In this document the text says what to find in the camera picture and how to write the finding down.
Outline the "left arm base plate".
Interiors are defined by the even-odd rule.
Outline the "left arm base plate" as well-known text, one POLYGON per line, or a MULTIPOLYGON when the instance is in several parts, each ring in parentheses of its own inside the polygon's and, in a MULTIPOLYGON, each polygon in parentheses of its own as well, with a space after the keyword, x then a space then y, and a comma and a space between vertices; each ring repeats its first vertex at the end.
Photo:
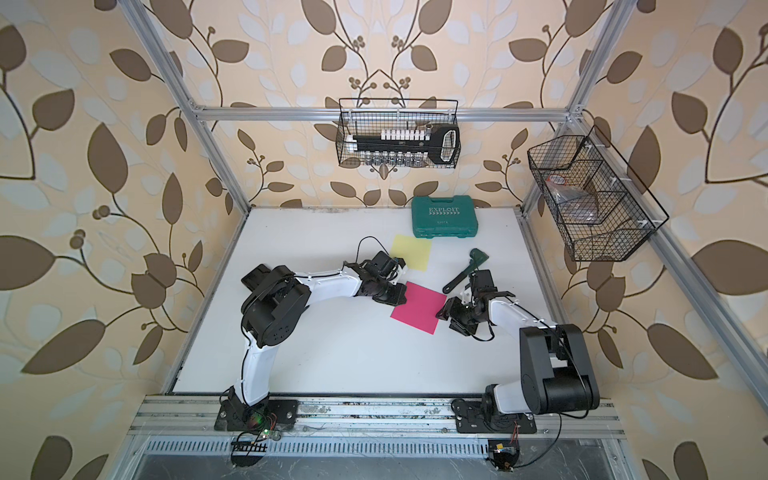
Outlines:
POLYGON ((227 432, 263 432, 291 429, 298 416, 297 400, 265 399, 246 406, 237 397, 222 399, 214 429, 227 432))

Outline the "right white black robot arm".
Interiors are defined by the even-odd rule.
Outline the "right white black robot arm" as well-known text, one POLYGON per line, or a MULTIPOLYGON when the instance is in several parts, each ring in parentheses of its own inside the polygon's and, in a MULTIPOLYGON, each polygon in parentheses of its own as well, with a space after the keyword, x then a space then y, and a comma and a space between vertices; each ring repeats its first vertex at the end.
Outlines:
POLYGON ((601 395, 582 330, 551 323, 525 308, 509 291, 496 287, 488 270, 469 275, 468 287, 447 299, 437 318, 475 339, 485 323, 491 338, 501 329, 517 342, 517 378, 492 384, 484 393, 485 416, 563 414, 581 418, 600 404, 601 395))

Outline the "pink square paper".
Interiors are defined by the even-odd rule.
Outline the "pink square paper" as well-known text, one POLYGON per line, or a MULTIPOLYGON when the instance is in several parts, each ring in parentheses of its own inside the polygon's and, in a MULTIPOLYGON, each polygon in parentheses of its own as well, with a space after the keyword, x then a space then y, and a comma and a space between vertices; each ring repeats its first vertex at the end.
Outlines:
POLYGON ((445 305, 446 295, 407 282, 405 299, 404 304, 393 309, 390 317, 419 331, 433 335, 439 321, 437 314, 445 305))

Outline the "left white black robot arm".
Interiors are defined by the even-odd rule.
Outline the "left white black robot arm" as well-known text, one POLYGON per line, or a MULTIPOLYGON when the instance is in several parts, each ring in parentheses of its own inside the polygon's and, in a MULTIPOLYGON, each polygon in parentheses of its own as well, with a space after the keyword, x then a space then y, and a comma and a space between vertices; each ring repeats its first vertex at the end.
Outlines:
POLYGON ((234 394, 252 407, 269 395, 269 378, 278 346, 296 329, 308 307, 336 298, 367 297, 387 306, 406 303, 405 284, 398 281, 406 270, 402 258, 385 251, 358 263, 345 262, 335 271, 296 273, 285 265, 264 264, 241 282, 249 295, 241 306, 241 333, 247 348, 234 394))

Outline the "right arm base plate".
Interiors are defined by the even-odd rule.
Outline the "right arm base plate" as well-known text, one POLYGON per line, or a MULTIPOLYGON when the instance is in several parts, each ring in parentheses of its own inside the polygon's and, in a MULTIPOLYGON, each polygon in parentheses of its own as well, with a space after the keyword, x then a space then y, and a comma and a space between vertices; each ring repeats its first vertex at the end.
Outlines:
POLYGON ((535 434, 537 426, 533 417, 526 414, 503 414, 485 400, 451 401, 456 430, 461 434, 535 434))

